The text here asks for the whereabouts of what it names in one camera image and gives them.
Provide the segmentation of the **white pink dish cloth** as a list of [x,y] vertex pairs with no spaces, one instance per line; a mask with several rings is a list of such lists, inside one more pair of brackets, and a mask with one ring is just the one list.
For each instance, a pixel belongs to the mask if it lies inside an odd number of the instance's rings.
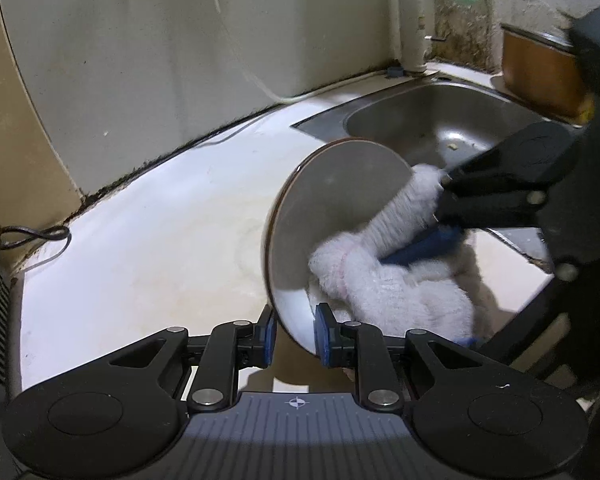
[[410,266],[380,262],[434,225],[442,186],[431,181],[430,167],[413,167],[407,184],[361,229],[315,248],[308,262],[311,304],[326,302],[339,322],[372,324],[388,336],[423,328],[462,344],[491,335],[469,236],[441,258]]

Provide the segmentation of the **white ceramic bowl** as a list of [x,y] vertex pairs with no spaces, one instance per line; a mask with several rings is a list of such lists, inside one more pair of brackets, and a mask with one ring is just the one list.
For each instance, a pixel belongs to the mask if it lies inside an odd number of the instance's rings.
[[313,152],[278,193],[263,234],[265,286],[285,330],[307,352],[316,351],[309,256],[329,237],[370,222],[412,168],[381,144],[344,139]]

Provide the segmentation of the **stainless steel sink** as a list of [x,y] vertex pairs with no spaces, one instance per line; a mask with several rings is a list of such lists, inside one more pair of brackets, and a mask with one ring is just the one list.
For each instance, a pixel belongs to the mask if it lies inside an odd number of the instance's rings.
[[575,136],[576,127],[512,98],[449,77],[404,82],[294,124],[326,143],[362,138],[391,148],[415,166],[452,171],[517,131],[547,122]]

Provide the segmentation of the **copper coloured pot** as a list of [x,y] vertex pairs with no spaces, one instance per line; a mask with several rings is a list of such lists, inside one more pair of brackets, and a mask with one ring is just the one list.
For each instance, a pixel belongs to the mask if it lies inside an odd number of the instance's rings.
[[544,112],[584,122],[593,102],[570,42],[506,23],[501,31],[505,88]]

